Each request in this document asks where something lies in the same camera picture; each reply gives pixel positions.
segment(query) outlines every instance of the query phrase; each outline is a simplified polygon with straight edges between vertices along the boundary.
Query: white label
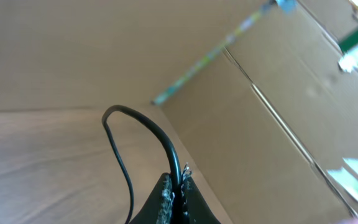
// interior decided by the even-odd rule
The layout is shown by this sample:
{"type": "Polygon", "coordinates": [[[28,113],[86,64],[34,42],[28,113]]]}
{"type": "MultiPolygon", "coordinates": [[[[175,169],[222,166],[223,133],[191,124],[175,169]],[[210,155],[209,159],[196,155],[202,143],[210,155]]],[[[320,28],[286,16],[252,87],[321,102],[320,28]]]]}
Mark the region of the white label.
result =
{"type": "Polygon", "coordinates": [[[340,170],[328,170],[328,174],[358,201],[358,180],[352,174],[343,167],[340,170]]]}

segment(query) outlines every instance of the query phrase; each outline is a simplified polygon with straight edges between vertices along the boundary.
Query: brown cardboard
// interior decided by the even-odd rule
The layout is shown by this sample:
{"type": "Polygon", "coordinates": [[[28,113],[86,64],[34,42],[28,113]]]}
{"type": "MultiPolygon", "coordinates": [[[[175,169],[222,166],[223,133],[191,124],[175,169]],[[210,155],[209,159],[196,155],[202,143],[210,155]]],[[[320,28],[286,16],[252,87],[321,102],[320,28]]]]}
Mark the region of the brown cardboard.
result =
{"type": "Polygon", "coordinates": [[[223,55],[163,111],[234,223],[334,223],[348,217],[223,55]]]}
{"type": "Polygon", "coordinates": [[[358,28],[348,0],[300,0],[314,18],[335,38],[341,39],[358,28]]]}
{"type": "Polygon", "coordinates": [[[170,116],[175,130],[186,135],[212,111],[220,110],[246,88],[249,88],[249,82],[244,75],[221,54],[187,83],[180,94],[173,95],[171,100],[164,103],[163,109],[170,116]]]}
{"type": "Polygon", "coordinates": [[[0,0],[0,110],[148,103],[264,0],[0,0]]]}
{"type": "MultiPolygon", "coordinates": [[[[249,63],[249,57],[261,65],[267,64],[260,51],[275,54],[298,41],[298,35],[287,35],[284,39],[266,36],[264,41],[276,41],[276,45],[265,49],[263,43],[253,38],[275,26],[280,26],[280,32],[288,32],[293,25],[283,22],[287,20],[283,18],[285,16],[273,11],[230,47],[230,51],[317,163],[323,169],[338,169],[344,165],[343,157],[358,158],[358,73],[343,74],[339,71],[336,62],[341,55],[318,29],[309,34],[311,38],[305,40],[305,44],[290,50],[289,56],[279,66],[255,72],[260,65],[249,63]]],[[[292,16],[297,22],[310,19],[299,8],[292,16]]],[[[311,30],[310,27],[298,29],[296,34],[311,30]]]]}

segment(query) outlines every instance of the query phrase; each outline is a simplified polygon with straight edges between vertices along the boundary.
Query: wooden surface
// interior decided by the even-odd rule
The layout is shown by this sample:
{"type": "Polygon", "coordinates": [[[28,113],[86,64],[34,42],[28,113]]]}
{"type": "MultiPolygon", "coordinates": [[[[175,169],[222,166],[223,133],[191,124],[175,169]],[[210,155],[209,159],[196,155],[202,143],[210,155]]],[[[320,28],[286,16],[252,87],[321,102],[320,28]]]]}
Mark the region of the wooden surface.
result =
{"type": "MultiPolygon", "coordinates": [[[[181,166],[193,178],[222,223],[231,223],[163,113],[140,110],[159,124],[176,146],[181,166]]],[[[123,223],[129,209],[125,179],[101,125],[103,110],[0,113],[0,223],[123,223]]],[[[162,172],[165,152],[134,119],[109,119],[131,176],[136,214],[162,172]]]]}

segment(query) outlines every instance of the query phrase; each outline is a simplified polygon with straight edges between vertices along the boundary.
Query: black wire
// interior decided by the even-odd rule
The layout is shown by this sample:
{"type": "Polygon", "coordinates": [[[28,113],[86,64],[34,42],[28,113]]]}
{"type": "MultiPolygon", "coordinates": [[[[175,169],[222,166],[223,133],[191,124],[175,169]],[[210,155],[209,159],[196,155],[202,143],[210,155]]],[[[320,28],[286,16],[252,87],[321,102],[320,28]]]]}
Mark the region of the black wire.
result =
{"type": "Polygon", "coordinates": [[[163,148],[165,149],[165,152],[167,153],[169,166],[170,166],[170,170],[171,170],[172,190],[174,192],[176,190],[180,189],[181,168],[180,168],[180,164],[179,164],[178,155],[175,151],[175,148],[173,147],[171,140],[168,138],[168,136],[165,134],[165,132],[162,131],[162,129],[159,126],[157,126],[153,121],[151,121],[146,116],[139,113],[138,111],[130,109],[126,106],[121,106],[121,105],[111,106],[106,110],[106,112],[104,112],[104,114],[102,116],[102,124],[103,124],[104,129],[106,130],[107,136],[110,141],[110,145],[112,147],[112,151],[116,155],[118,164],[121,167],[121,170],[122,170],[122,173],[124,174],[125,179],[127,180],[127,184],[128,184],[128,188],[129,188],[129,196],[130,196],[131,204],[129,207],[129,213],[128,213],[127,220],[125,221],[125,224],[128,224],[129,221],[131,220],[132,212],[134,210],[134,189],[132,187],[132,182],[131,182],[131,179],[129,178],[129,175],[125,168],[125,165],[122,162],[121,156],[118,153],[116,143],[114,142],[114,139],[112,138],[112,134],[111,134],[109,125],[107,124],[107,119],[109,118],[110,114],[115,111],[120,111],[128,116],[135,118],[140,123],[142,123],[147,129],[149,129],[151,132],[153,132],[155,137],[157,137],[157,139],[160,140],[161,145],[163,146],[163,148]]]}

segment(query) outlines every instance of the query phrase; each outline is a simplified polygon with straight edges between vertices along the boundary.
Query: cardboard box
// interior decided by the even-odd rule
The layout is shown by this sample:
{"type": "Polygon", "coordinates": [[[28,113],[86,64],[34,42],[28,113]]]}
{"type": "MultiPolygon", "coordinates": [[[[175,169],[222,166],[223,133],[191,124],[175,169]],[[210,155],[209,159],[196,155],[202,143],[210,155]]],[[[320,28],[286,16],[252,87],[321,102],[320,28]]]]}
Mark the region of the cardboard box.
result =
{"type": "Polygon", "coordinates": [[[334,223],[348,217],[223,55],[162,108],[234,223],[334,223]]]}
{"type": "Polygon", "coordinates": [[[309,21],[300,8],[288,16],[273,11],[230,51],[316,162],[323,169],[338,169],[344,166],[343,157],[358,158],[358,73],[339,71],[341,54],[309,21]],[[264,35],[273,27],[280,27],[279,34],[264,35]],[[260,36],[263,41],[249,44],[260,36]],[[266,49],[264,42],[275,44],[266,49]],[[262,66],[279,58],[282,49],[287,50],[284,59],[262,66]]]}
{"type": "MultiPolygon", "coordinates": [[[[305,10],[274,9],[229,50],[323,169],[358,158],[358,73],[339,71],[341,54],[305,10]]],[[[225,60],[218,58],[162,108],[234,223],[349,218],[225,60]]]]}

